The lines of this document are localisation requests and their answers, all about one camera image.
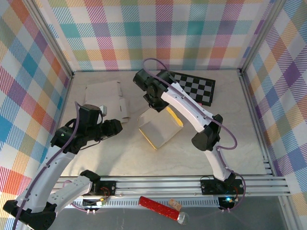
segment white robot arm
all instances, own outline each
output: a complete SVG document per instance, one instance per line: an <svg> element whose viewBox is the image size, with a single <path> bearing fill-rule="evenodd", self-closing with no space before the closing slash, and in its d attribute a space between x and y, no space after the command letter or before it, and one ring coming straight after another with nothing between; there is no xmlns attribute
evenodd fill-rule
<svg viewBox="0 0 307 230"><path fill-rule="evenodd" d="M81 106L79 115L78 126L76 119L73 119L56 131L51 147L31 183L16 200L8 200L4 204L3 209L6 212L35 230L47 230L57 214L79 196L87 193L98 194L100 176L89 170L82 172L64 188L50 194L63 170L88 141L98 142L122 130L118 120L101 120L98 124L99 115L102 118L103 113L96 106Z"/></svg>
<svg viewBox="0 0 307 230"><path fill-rule="evenodd" d="M144 99L151 108L160 112L170 104L184 115L198 132L192 138L192 143L205 153L215 179L231 184L236 176L225 168L223 153L216 148L219 146L221 127L213 120L222 123L223 118L220 115L213 116L192 100L168 71L163 70L157 76L159 80L142 69L135 75L133 81L146 92Z"/></svg>
<svg viewBox="0 0 307 230"><path fill-rule="evenodd" d="M175 89L181 91L181 93L184 95L184 97L189 97L186 92L184 92L179 85L178 82L174 82L171 84ZM172 88L168 89L168 91L163 92L161 99L173 107L175 107L184 117L193 125L195 130L198 133L201 133L204 131L204 127L208 126L211 121L208 119L205 119L203 115L198 112L196 109L194 109L189 103L187 103L186 100L182 97L182 95L178 95ZM194 100L192 100L195 106L199 107L208 117L212 117L213 115L203 109L199 104L197 104ZM222 164L222 161L218 155L218 152L216 148L213 148L213 150L206 150L204 151L206 157L208 158L208 161L213 169L213 175L216 179L220 181L225 181L230 176L230 171L225 169L225 167Z"/></svg>
<svg viewBox="0 0 307 230"><path fill-rule="evenodd" d="M150 107L160 112L170 104L191 122L197 131L197 134L192 138L192 143L207 156L216 180L213 185L217 191L221 192L220 194L225 194L224 192L232 186L236 176L225 168L223 154L218 152L216 148L219 145L221 127L213 120L222 123L223 118L220 115L213 116L191 100L168 72L162 71L159 74L162 79L167 81L167 85L162 84L143 69L136 74L133 81L147 92L144 98ZM73 128L70 127L71 124L75 127L75 119L58 129L51 141L47 156L38 170L38 179L34 178L16 200L8 200L3 207L6 212L17 216L21 222L35 230L47 230L57 214L77 197L91 192L97 194L96 188L99 188L97 184L100 181L100 176L88 170L82 172L76 180L56 193L50 193L65 167L89 140L101 141L122 130L121 123L117 120L104 121L103 123L101 121L97 124L99 115L101 117L103 115L96 106L81 106L79 114L80 121L76 135L73 135ZM71 143L62 153L58 154L72 136ZM58 155L51 163L47 164L55 154ZM42 168L44 168L43 176L40 176ZM26 196L31 186L31 193Z"/></svg>

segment black mounting bracket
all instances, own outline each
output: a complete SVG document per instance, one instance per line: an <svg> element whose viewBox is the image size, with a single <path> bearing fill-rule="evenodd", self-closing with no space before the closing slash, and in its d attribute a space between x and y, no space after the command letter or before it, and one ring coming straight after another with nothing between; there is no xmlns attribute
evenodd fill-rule
<svg viewBox="0 0 307 230"><path fill-rule="evenodd" d="M94 194L96 196L115 196L115 191L116 181L98 181L94 184Z"/></svg>
<svg viewBox="0 0 307 230"><path fill-rule="evenodd" d="M217 179L201 180L201 194L203 195L236 195L243 194L244 188L241 179L234 179L231 185Z"/></svg>

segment plaid wallpaper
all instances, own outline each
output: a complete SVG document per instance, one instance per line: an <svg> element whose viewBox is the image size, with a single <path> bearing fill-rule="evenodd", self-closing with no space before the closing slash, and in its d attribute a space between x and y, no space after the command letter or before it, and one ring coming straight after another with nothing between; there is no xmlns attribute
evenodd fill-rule
<svg viewBox="0 0 307 230"><path fill-rule="evenodd" d="M137 70L148 57L172 69L236 69L274 1L36 2L72 68L91 71Z"/></svg>
<svg viewBox="0 0 307 230"><path fill-rule="evenodd" d="M264 25L264 22L266 21L266 19L268 18L269 16L269 13L271 12L271 9L274 5L274 3L276 2L276 0L270 0L268 6L267 6L267 9L265 10L264 14L262 15L261 17L261 20L253 34L253 36L251 37L250 39L250 42L248 44L248 47L246 48L245 52L244 52L244 55L243 55L243 58L241 59L240 61L240 64L237 66L238 68L242 68L247 56L249 55L249 52L250 52L250 49L253 47L253 45L255 44L256 40L257 40L257 37Z"/></svg>
<svg viewBox="0 0 307 230"><path fill-rule="evenodd" d="M22 0L0 0L0 229L2 211L37 171L47 152L69 78Z"/></svg>
<svg viewBox="0 0 307 230"><path fill-rule="evenodd" d="M288 0L248 69L260 124L307 229L307 1Z"/></svg>

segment black and white checkerboard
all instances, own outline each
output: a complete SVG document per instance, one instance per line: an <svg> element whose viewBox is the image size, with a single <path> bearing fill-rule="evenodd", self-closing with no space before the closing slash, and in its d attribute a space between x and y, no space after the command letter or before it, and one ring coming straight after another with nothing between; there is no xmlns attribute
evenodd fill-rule
<svg viewBox="0 0 307 230"><path fill-rule="evenodd" d="M170 71L182 89L196 102L211 106L215 80Z"/></svg>

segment red tube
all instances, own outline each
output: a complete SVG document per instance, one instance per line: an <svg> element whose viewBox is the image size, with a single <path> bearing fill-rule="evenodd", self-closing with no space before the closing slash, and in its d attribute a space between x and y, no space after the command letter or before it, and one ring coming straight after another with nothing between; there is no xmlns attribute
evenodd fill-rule
<svg viewBox="0 0 307 230"><path fill-rule="evenodd" d="M168 206L161 205L151 199L141 196L139 199L139 205L146 207L154 212L157 212L165 217L171 218L173 220L178 220L179 212Z"/></svg>

